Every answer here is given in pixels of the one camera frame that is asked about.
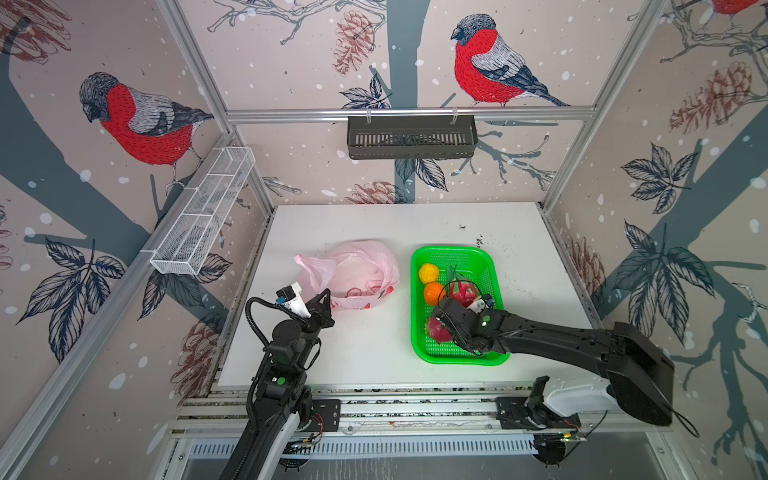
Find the pink plastic bag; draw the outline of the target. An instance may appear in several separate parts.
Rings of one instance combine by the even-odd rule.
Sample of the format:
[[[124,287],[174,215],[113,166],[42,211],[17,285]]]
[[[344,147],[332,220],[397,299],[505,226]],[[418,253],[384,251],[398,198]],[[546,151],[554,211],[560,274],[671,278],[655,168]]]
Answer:
[[[293,260],[302,292],[314,297],[328,290],[334,311],[376,307],[400,283],[398,262],[379,241],[348,242],[324,257],[298,254]]]

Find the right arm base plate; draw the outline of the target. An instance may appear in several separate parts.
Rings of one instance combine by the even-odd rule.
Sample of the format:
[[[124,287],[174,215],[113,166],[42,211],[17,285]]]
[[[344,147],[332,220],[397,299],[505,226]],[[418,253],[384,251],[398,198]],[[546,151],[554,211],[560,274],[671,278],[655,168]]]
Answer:
[[[547,429],[580,429],[577,414],[562,417],[542,402],[528,397],[497,397],[496,419],[504,430],[540,431]]]

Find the yellow fruit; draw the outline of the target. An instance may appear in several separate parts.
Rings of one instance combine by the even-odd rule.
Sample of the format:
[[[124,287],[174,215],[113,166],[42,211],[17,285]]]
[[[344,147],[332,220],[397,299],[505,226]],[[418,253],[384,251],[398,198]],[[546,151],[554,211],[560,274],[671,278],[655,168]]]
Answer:
[[[424,263],[418,270],[418,278],[425,285],[437,282],[439,277],[440,269],[434,264]]]

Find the orange fruit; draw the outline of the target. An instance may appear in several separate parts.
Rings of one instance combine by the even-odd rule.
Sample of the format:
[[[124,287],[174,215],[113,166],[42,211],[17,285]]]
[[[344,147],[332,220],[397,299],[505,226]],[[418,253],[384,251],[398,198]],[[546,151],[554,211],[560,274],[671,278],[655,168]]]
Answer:
[[[430,282],[424,286],[423,298],[429,306],[437,306],[445,296],[445,287],[439,282]]]

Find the green plastic perforated basket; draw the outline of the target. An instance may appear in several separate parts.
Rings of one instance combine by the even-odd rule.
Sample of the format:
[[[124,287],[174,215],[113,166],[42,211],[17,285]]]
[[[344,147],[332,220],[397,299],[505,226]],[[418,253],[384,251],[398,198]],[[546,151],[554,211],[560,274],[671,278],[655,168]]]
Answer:
[[[421,360],[432,364],[499,366],[506,354],[467,352],[457,338],[434,319],[431,303],[448,296],[468,307],[488,295],[492,306],[504,307],[494,262],[485,251],[463,246],[425,246],[410,262],[411,344]]]

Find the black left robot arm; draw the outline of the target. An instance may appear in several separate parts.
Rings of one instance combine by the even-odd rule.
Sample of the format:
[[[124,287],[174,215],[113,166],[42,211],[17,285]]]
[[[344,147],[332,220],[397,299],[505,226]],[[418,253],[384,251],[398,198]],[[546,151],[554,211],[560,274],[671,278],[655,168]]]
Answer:
[[[287,316],[268,338],[255,322],[252,309],[259,304]],[[322,418],[313,412],[307,371],[320,352],[320,332],[334,326],[331,292],[322,290],[302,300],[299,286],[277,291],[277,299],[260,297],[246,301],[244,315],[263,344],[264,356],[247,391],[247,423],[223,472],[222,479],[270,479],[278,467],[299,471],[307,461],[298,454],[309,452],[321,437],[317,432],[304,440],[291,437],[300,428]]]

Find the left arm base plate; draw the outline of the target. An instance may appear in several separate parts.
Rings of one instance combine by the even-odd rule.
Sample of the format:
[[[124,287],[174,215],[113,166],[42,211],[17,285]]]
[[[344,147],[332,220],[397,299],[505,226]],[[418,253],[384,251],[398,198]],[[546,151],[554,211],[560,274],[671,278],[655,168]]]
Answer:
[[[337,432],[341,416],[339,399],[319,399],[299,404],[299,426],[297,432]]]

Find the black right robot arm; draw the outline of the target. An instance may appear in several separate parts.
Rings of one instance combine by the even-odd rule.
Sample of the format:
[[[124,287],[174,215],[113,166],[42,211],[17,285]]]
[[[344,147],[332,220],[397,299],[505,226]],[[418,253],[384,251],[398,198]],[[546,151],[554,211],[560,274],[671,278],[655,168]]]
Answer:
[[[583,329],[533,321],[487,306],[468,308],[450,297],[433,316],[453,342],[472,354],[527,354],[588,371],[633,418],[667,427],[673,419],[674,365],[635,326]]]

